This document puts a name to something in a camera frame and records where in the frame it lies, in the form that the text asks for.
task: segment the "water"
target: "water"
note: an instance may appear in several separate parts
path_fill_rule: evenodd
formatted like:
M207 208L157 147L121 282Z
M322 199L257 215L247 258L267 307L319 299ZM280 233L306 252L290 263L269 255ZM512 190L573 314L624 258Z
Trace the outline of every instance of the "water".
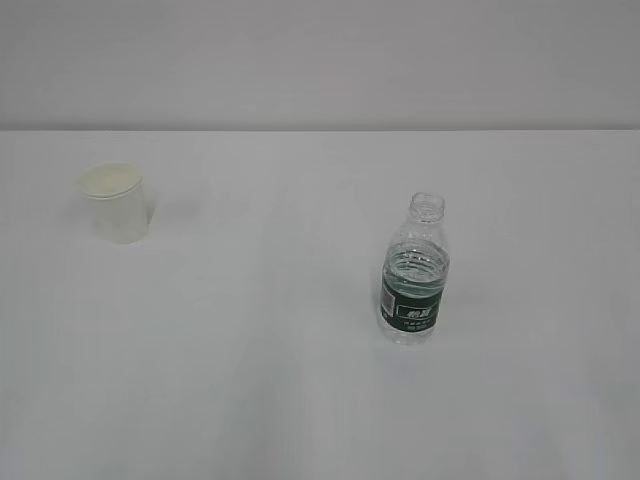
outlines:
M383 278L393 290L410 298L428 298L444 288L449 269L449 255L433 242L413 240L392 245L385 258ZM402 332L389 325L381 315L378 322L383 333L396 343L422 343L431 329Z

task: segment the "cup rim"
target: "cup rim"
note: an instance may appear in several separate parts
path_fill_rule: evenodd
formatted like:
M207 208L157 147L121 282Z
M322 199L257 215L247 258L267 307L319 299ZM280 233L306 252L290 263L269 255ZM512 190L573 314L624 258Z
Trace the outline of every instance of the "cup rim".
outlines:
M88 184L91 182L91 177L97 178L100 175L107 174L109 171L114 170L120 170L121 173L129 176L129 179L123 188L104 193L91 191L90 185ZM76 179L76 184L80 189L80 192L85 197L96 200L110 200L124 196L139 186L140 183L142 183L142 172L135 165L126 162L108 162L94 165L82 172Z

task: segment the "water bottle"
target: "water bottle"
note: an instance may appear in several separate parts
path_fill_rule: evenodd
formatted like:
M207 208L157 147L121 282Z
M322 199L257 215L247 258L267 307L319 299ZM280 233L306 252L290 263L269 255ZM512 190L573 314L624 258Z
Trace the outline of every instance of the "water bottle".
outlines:
M449 271L443 217L444 198L416 193L407 220L391 238L382 269L378 324L396 343L422 343L435 326Z

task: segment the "white cup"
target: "white cup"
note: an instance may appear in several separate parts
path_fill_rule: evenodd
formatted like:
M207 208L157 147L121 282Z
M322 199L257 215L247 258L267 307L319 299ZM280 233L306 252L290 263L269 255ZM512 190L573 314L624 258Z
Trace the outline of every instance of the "white cup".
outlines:
M93 209L98 234L114 243L132 243L147 233L149 221L142 172L128 163L106 163L84 172L78 186Z

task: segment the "green label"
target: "green label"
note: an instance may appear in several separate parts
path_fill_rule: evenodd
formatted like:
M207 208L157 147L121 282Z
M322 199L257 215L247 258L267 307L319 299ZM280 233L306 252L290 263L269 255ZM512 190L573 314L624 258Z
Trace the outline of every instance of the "green label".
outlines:
M382 317L403 332L422 332L436 324L442 291L427 298L412 298L398 293L383 280L380 295Z

